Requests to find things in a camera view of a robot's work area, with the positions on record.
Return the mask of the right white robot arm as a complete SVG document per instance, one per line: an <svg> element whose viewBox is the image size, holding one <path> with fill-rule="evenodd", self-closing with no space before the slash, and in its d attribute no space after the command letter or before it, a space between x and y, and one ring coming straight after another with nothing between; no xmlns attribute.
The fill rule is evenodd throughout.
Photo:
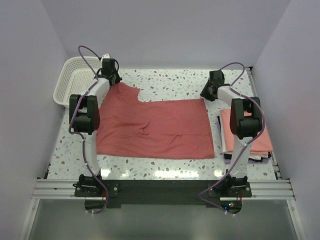
<svg viewBox="0 0 320 240"><path fill-rule="evenodd" d="M225 175L199 196L207 192L215 192L220 196L226 196L232 191L238 194L247 187L247 167L253 142L266 127L260 99L237 92L231 84L225 83L221 70L209 72L209 79L200 96L211 102L221 100L230 106L229 127L234 142L231 162Z"/></svg>

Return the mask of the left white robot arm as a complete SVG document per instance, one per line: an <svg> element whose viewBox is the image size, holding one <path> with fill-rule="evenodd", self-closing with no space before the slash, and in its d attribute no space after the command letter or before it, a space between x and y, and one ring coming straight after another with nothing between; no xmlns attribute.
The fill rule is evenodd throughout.
<svg viewBox="0 0 320 240"><path fill-rule="evenodd" d="M82 157L89 176L80 175L75 185L78 191L102 195L106 199L109 191L102 182L101 167L97 159L96 135L100 126L100 101L110 87L120 83L119 63L104 55L99 58L100 70L93 71L93 83L82 94L69 97L69 133L81 137Z"/></svg>

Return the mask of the red t shirt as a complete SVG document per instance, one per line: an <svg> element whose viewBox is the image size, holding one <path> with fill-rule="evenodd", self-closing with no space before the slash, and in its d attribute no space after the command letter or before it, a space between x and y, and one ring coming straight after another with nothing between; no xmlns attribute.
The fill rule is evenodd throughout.
<svg viewBox="0 0 320 240"><path fill-rule="evenodd" d="M174 160L214 158L203 99L142 102L139 92L118 83L106 94L99 108L98 154Z"/></svg>

